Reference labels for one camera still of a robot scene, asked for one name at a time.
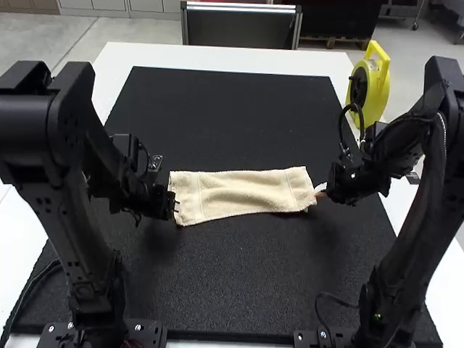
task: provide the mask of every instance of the black foam mat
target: black foam mat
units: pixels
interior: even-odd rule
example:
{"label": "black foam mat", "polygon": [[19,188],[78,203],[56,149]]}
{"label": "black foam mat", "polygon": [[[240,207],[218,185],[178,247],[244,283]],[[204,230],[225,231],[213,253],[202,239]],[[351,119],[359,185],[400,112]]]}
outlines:
{"label": "black foam mat", "polygon": [[[306,165],[314,184],[339,154],[341,107],[329,78],[134,67],[106,124],[136,134],[170,170],[266,170]],[[348,143],[355,140],[347,123]],[[329,291],[356,302],[394,232],[375,195],[357,207],[322,200],[308,213],[256,214],[188,228],[93,206],[107,242],[127,268],[126,316],[163,321],[176,333],[289,339],[316,329],[314,300]],[[33,275],[54,257],[47,244]],[[26,307],[16,331],[66,321],[65,278],[53,276]],[[356,310],[321,307],[333,326],[357,327]],[[441,347],[425,310],[419,347]]]}

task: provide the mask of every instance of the metal base plate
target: metal base plate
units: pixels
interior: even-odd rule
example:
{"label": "metal base plate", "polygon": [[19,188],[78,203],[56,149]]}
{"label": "metal base plate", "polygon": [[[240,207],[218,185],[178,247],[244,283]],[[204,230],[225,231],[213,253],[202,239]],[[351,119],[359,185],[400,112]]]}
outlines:
{"label": "metal base plate", "polygon": [[[136,344],[133,347],[143,348],[165,348],[167,340],[167,328],[159,321],[125,319],[127,326],[126,341],[134,340]],[[61,348],[73,347],[67,346],[66,342],[73,340],[77,331],[72,323],[48,323],[41,334],[41,339],[38,343],[38,348]],[[90,348],[90,344],[83,343],[83,347]]]}
{"label": "metal base plate", "polygon": [[326,330],[320,326],[317,331],[295,331],[294,348],[353,348],[353,328],[330,327],[332,342]]}

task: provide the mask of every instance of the white table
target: white table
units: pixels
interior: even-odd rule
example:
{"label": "white table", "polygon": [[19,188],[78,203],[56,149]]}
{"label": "white table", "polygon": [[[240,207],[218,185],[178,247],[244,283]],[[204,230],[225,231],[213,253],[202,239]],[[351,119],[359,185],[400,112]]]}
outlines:
{"label": "white table", "polygon": [[[133,66],[328,76],[341,104],[344,104],[348,77],[353,68],[345,53],[332,51],[278,51],[110,42],[94,63],[96,81],[93,101],[102,123],[106,122]],[[348,118],[348,121],[353,132],[358,134],[352,120]],[[416,189],[417,186],[411,186],[405,178],[394,180],[389,197],[381,197],[396,234],[399,233]],[[2,286],[0,292],[0,326],[3,326],[45,244],[46,234],[32,209],[21,200],[16,190],[10,189],[3,200],[0,196],[0,201],[0,279],[2,284],[7,284]],[[445,348],[462,346],[462,266],[464,252],[454,240],[436,270],[427,293],[426,303]],[[36,336],[13,336],[7,346],[32,348],[37,345],[37,341]],[[168,342],[168,345],[170,348],[205,348],[216,347],[218,344]],[[233,344],[220,346],[236,347]]]}

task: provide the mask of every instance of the drawer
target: drawer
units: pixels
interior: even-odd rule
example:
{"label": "drawer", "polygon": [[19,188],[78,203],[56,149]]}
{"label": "drawer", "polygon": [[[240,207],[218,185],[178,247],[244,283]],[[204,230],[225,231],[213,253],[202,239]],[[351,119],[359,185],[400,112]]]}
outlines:
{"label": "drawer", "polygon": [[125,11],[124,0],[92,0],[94,9],[111,9]]}
{"label": "drawer", "polygon": [[92,0],[59,0],[63,9],[93,9]]}
{"label": "drawer", "polygon": [[163,12],[162,0],[130,0],[132,11]]}
{"label": "drawer", "polygon": [[162,0],[165,12],[181,13],[181,0]]}
{"label": "drawer", "polygon": [[58,9],[57,0],[32,0],[36,9]]}
{"label": "drawer", "polygon": [[29,0],[8,0],[8,4],[13,9],[32,9]]}

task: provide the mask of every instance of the wooden pallet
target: wooden pallet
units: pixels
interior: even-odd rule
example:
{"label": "wooden pallet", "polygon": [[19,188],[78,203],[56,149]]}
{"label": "wooden pallet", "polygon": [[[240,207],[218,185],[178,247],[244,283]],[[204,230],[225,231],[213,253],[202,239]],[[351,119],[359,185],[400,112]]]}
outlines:
{"label": "wooden pallet", "polygon": [[344,36],[338,37],[338,38],[335,37],[335,36],[330,36],[330,37],[327,37],[327,36],[300,36],[299,38],[301,40],[326,41],[327,49],[332,49],[336,42],[354,42],[363,51],[368,49],[368,44],[369,44],[369,41],[370,41],[370,38],[346,38]]}

